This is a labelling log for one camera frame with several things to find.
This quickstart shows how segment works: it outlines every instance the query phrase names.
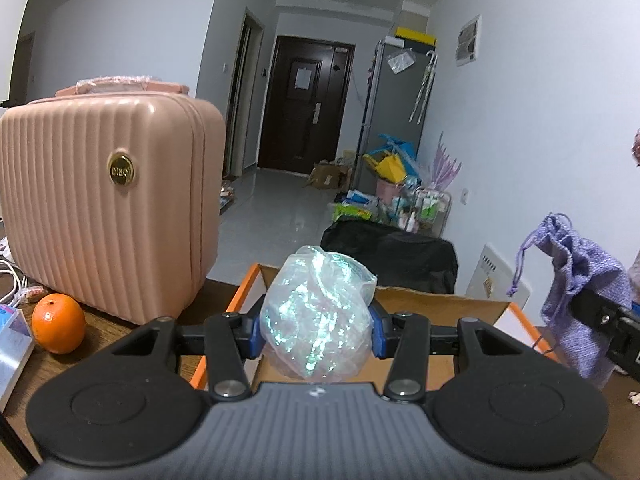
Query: wooden table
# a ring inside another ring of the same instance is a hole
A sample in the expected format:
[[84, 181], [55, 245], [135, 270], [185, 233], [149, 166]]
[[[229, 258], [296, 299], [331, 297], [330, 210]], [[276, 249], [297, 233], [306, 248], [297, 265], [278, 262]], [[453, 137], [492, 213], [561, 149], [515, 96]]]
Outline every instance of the wooden table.
[[[0, 291], [6, 290], [8, 292], [11, 290], [11, 286], [10, 279], [6, 275], [0, 274]], [[193, 303], [178, 318], [178, 323], [199, 324], [212, 314], [224, 312], [237, 289], [235, 285], [207, 280]], [[34, 307], [34, 304], [30, 304], [22, 309], [29, 324], [31, 324], [31, 314]], [[108, 314], [93, 308], [84, 307], [84, 312], [86, 336], [78, 349], [65, 356], [55, 356], [36, 345], [4, 409], [4, 415], [9, 423], [36, 456], [38, 455], [35, 445], [24, 421], [24, 411], [31, 395], [41, 384], [85, 357], [105, 348], [136, 327], [133, 323], [108, 316]], [[181, 376], [190, 380], [199, 361], [199, 356], [183, 357]], [[2, 480], [18, 480], [23, 477], [24, 471], [15, 463], [4, 446], [0, 445], [0, 478]]]
[[[0, 275], [0, 292], [9, 291], [11, 282]], [[224, 312], [237, 287], [207, 280], [196, 300], [178, 318], [181, 324], [197, 324], [208, 316]], [[31, 321], [34, 305], [23, 309], [27, 321]], [[50, 378], [58, 375], [83, 358], [129, 333], [135, 325], [108, 316], [92, 308], [85, 308], [87, 331], [80, 348], [66, 356], [54, 356], [38, 346], [33, 351], [18, 380], [15, 390], [4, 410], [7, 419], [23, 439], [31, 452], [36, 454], [25, 422], [24, 410], [33, 392]], [[190, 379], [199, 357], [182, 359], [181, 375]], [[629, 377], [614, 374], [603, 394], [609, 403], [609, 429], [595, 458], [595, 463], [617, 480], [640, 479], [640, 408], [627, 400], [628, 393], [640, 391], [640, 384]], [[3, 446], [0, 446], [0, 478], [18, 480], [23, 471]]]

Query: black fabric cover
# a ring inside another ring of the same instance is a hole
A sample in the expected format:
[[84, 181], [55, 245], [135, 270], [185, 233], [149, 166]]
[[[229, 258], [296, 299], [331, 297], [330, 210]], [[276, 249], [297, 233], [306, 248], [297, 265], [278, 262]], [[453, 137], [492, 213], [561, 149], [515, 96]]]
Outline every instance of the black fabric cover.
[[342, 218], [324, 232], [320, 246], [358, 260], [378, 277], [378, 285], [454, 293], [458, 259], [453, 245], [446, 240]]

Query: door handle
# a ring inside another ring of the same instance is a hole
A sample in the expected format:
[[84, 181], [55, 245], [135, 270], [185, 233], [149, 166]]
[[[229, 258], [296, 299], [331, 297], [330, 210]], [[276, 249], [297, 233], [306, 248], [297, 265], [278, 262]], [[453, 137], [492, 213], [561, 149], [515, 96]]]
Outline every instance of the door handle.
[[318, 119], [320, 118], [320, 108], [322, 107], [322, 103], [316, 103], [316, 111], [314, 112], [314, 124], [318, 124]]

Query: doorway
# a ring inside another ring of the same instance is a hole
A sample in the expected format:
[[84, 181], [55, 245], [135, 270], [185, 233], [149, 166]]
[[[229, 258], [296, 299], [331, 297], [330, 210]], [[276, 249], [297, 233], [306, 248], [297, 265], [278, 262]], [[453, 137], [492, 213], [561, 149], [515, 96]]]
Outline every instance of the doorway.
[[244, 148], [261, 45], [262, 26], [247, 11], [229, 91], [223, 168], [226, 176], [241, 176], [244, 169]]
[[258, 165], [309, 174], [334, 160], [355, 46], [279, 36]]
[[18, 43], [15, 47], [14, 68], [11, 72], [11, 85], [9, 86], [9, 103], [11, 106], [27, 104], [34, 37], [35, 32], [32, 32], [18, 38]]

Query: pink suitcase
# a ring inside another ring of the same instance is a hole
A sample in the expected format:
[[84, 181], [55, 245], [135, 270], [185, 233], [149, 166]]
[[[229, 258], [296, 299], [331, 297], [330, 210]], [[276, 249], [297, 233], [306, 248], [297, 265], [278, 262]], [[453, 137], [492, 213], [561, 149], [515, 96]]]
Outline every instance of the pink suitcase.
[[73, 93], [0, 120], [12, 255], [109, 314], [177, 317], [216, 260], [223, 118], [180, 93]]

